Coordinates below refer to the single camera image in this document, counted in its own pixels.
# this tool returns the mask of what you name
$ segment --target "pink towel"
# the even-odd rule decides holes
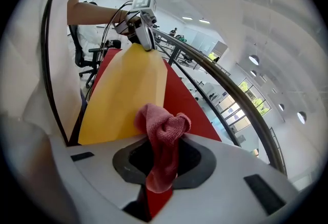
[[[166,109],[146,104],[137,113],[135,126],[148,134],[154,153],[154,166],[146,178],[146,187],[162,193],[172,186],[178,171],[178,140],[190,130],[190,119],[178,113],[176,117]]]

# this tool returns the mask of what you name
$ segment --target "black cable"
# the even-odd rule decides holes
[[[110,19],[109,23],[106,25],[106,27],[105,27],[105,29],[104,29],[104,32],[103,32],[103,34],[102,34],[101,44],[100,44],[100,52],[98,53],[98,56],[97,56],[97,62],[100,61],[100,64],[101,64],[102,60],[104,59],[104,58],[101,59],[101,56],[104,55],[104,49],[105,49],[105,41],[104,41],[104,39],[105,39],[106,36],[107,36],[108,28],[109,28],[109,26],[112,24],[114,18],[115,18],[116,15],[118,14],[118,12],[119,12],[124,6],[132,5],[132,4],[128,4],[128,3],[130,3],[130,2],[132,2],[132,1],[127,1],[127,2],[125,2],[120,8],[117,9],[117,11],[113,14],[112,18]],[[93,81],[96,80],[97,75],[98,75],[98,72],[96,73],[96,75],[95,75]]]
[[[59,114],[56,108],[56,103],[53,96],[51,76],[50,76],[50,67],[49,67],[49,21],[50,21],[50,12],[51,12],[52,0],[48,0],[41,23],[41,60],[42,60],[42,71],[43,78],[45,82],[45,88],[47,92],[47,97],[50,103],[51,110],[58,124],[59,130],[64,138],[65,144],[68,145],[68,139],[63,128],[62,122],[60,121]]]
[[[119,19],[118,19],[119,22],[121,22],[122,12],[123,10],[121,10],[121,13],[119,14]]]
[[[87,94],[86,94],[86,99],[88,99],[88,94],[89,94],[89,92],[91,91],[91,88],[93,87],[94,81],[95,81],[95,80],[92,81],[91,87],[89,88],[89,90],[88,90],[88,92],[87,92]]]

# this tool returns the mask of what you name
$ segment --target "glass window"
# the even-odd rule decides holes
[[[234,123],[235,121],[239,120],[243,116],[245,116],[244,111],[239,110],[233,116],[229,117],[226,121],[227,121],[228,125],[231,125],[232,123]]]
[[[268,104],[268,102],[265,100],[256,109],[261,115],[264,115],[271,109],[271,107]]]
[[[234,132],[238,132],[238,131],[244,129],[245,127],[249,126],[250,124],[251,124],[251,122],[245,116],[241,120],[239,120],[238,122],[234,123],[232,125],[232,128],[234,128]]]
[[[223,110],[232,106],[232,104],[234,102],[235,102],[235,100],[230,95],[228,95],[225,99],[222,100],[221,103],[219,103],[217,105],[217,107],[218,107],[219,111],[222,112]]]
[[[243,91],[246,92],[250,87],[252,87],[253,84],[247,79],[245,78],[243,80],[243,82],[240,83],[239,88]]]
[[[239,109],[239,105],[237,103],[234,103],[232,106],[230,106],[227,110],[225,110],[222,113],[222,116],[224,118],[226,118],[226,117],[230,116],[233,112],[235,112],[238,109]]]
[[[265,100],[263,95],[254,86],[246,92],[246,95],[256,107]]]

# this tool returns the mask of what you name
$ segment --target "yellow cloth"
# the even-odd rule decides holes
[[[143,105],[164,103],[167,69],[158,51],[139,44],[118,52],[102,74],[88,103],[78,142],[113,141],[140,132],[134,117]]]

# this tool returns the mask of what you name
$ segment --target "metal railing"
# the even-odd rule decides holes
[[[279,150],[275,144],[275,141],[271,135],[271,132],[265,123],[263,117],[260,115],[256,107],[253,103],[248,99],[248,97],[243,93],[243,91],[222,71],[220,70],[215,63],[213,63],[210,59],[205,57],[202,53],[198,50],[193,48],[192,46],[185,44],[178,39],[159,31],[158,29],[152,28],[152,31],[155,35],[160,35],[162,38],[166,39],[170,44],[175,45],[172,54],[170,55],[159,43],[156,43],[157,46],[165,53],[169,60],[169,65],[176,64],[177,67],[184,73],[184,75],[189,79],[189,81],[193,84],[193,86],[199,91],[201,96],[207,102],[207,104],[211,107],[215,115],[218,117],[224,129],[228,133],[231,141],[237,145],[239,142],[231,130],[225,119],[222,117],[221,113],[216,109],[213,105],[209,97],[203,92],[203,90],[199,87],[199,85],[190,77],[187,71],[180,66],[177,62],[177,58],[179,57],[180,52],[185,53],[188,57],[190,57],[195,63],[199,64],[204,70],[209,73],[226,91],[229,93],[236,103],[241,107],[244,111],[245,115],[251,122],[254,130],[256,131],[260,141],[263,144],[263,147],[266,151],[268,156],[270,165],[279,170],[280,172],[284,173],[284,166],[283,162],[279,153]]]
[[[162,39],[157,39],[157,42],[164,42],[164,43],[167,43],[167,44],[170,44],[170,45],[173,45],[173,46],[174,46],[174,44],[171,43],[170,41],[165,41],[165,40],[162,40]],[[165,46],[162,46],[162,47],[165,48],[165,49],[168,49],[168,50],[170,50],[170,51],[174,51],[174,49],[172,49],[172,48],[168,48],[168,47],[165,47]],[[207,58],[209,61],[212,61],[207,55],[203,54],[201,51],[199,51],[199,50],[197,50],[197,49],[195,49],[195,50],[198,51],[202,56],[204,56],[205,58]],[[177,53],[178,58],[180,57],[180,53],[181,53],[181,50]],[[215,64],[220,70],[222,70],[223,73],[225,73],[227,76],[230,76],[230,73],[229,73],[227,70],[225,70],[222,66],[220,66],[220,65],[219,65],[218,63],[216,63],[216,62],[213,62],[213,63],[214,63],[214,64]],[[201,67],[201,65],[199,65],[199,64],[196,63],[196,65],[193,67],[193,69],[195,70],[197,66]]]
[[[277,145],[277,149],[279,150],[279,154],[280,154],[281,161],[282,161],[282,165],[283,165],[284,174],[287,176],[287,169],[286,169],[285,160],[284,160],[284,158],[283,158],[282,150],[281,150],[281,147],[280,147],[279,141],[278,141],[278,139],[277,139],[277,136],[276,136],[276,134],[275,134],[275,131],[273,130],[272,127],[270,127],[270,132],[271,132],[271,135],[272,135],[273,139],[275,140],[275,143],[276,143],[276,145]]]

